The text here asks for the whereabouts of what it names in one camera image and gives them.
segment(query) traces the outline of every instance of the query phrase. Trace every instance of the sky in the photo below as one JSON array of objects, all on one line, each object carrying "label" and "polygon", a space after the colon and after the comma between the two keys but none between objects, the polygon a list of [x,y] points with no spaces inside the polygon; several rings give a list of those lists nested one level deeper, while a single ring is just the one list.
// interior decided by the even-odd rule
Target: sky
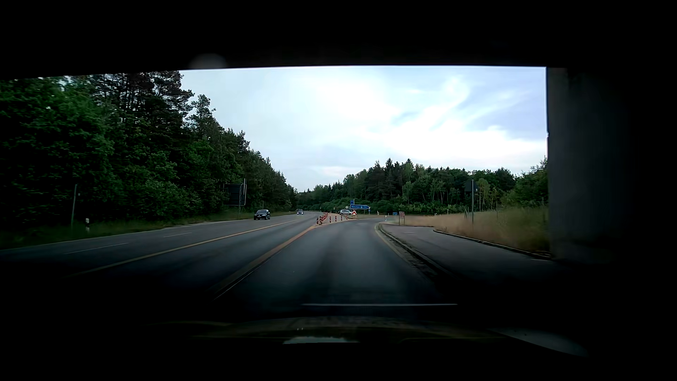
[{"label": "sky", "polygon": [[388,158],[527,171],[547,155],[545,68],[319,66],[181,71],[299,191]]}]

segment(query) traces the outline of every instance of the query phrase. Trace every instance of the road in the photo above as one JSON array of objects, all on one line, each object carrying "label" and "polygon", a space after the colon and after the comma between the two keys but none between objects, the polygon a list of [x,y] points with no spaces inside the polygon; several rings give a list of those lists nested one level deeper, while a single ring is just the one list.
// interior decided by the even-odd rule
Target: road
[{"label": "road", "polygon": [[379,232],[381,217],[339,217],[317,226],[320,216],[196,224],[0,251],[5,326],[24,341],[27,332],[39,332],[41,340],[96,340],[96,333],[122,335],[142,323],[172,320],[366,315],[539,328],[543,322],[573,327],[585,313],[573,308],[581,291],[546,282],[545,275],[554,274],[550,262],[515,260],[512,252],[420,230],[426,228],[386,226],[477,282],[440,281]]},{"label": "road", "polygon": [[166,228],[0,252],[13,324],[59,331],[173,319],[224,322],[312,315],[440,320],[456,308],[380,219],[319,213]]}]

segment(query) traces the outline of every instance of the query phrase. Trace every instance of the forest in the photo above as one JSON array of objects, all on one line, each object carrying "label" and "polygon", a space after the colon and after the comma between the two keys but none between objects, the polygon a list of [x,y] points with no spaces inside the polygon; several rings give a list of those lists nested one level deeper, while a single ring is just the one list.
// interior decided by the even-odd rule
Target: forest
[{"label": "forest", "polygon": [[478,211],[548,202],[546,158],[518,175],[388,159],[297,192],[181,78],[157,71],[0,81],[2,230],[68,225],[73,211],[93,223],[207,216],[229,208],[224,184],[243,179],[245,211],[336,210],[355,199],[372,212],[458,213],[470,210],[470,178]]},{"label": "forest", "polygon": [[514,175],[505,168],[466,171],[432,168],[387,159],[369,169],[345,176],[342,182],[317,185],[298,194],[299,207],[309,210],[343,209],[351,199],[369,205],[371,213],[409,214],[462,213],[472,210],[472,195],[466,192],[469,179],[477,182],[475,211],[498,207],[537,207],[548,203],[548,160],[528,172]]},{"label": "forest", "polygon": [[294,209],[296,190],[244,132],[223,128],[181,73],[0,81],[2,229],[76,221],[172,220],[246,208]]}]

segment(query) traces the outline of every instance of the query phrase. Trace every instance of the car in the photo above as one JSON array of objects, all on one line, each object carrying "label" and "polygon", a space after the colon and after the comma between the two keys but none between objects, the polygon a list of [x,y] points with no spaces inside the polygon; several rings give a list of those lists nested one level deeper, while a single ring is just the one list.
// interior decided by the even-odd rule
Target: car
[{"label": "car", "polygon": [[268,209],[259,209],[254,213],[255,220],[270,220],[270,211]]}]

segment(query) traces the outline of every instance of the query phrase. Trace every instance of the road sign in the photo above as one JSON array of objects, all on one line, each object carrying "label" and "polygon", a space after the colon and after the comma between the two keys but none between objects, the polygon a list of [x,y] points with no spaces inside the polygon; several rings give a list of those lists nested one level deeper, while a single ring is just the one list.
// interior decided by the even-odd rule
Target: road sign
[{"label": "road sign", "polygon": [[465,187],[466,192],[472,192],[473,187],[475,187],[475,192],[479,192],[479,186],[477,186],[476,181],[474,181],[473,179],[469,179],[468,181],[466,181],[466,187]]}]

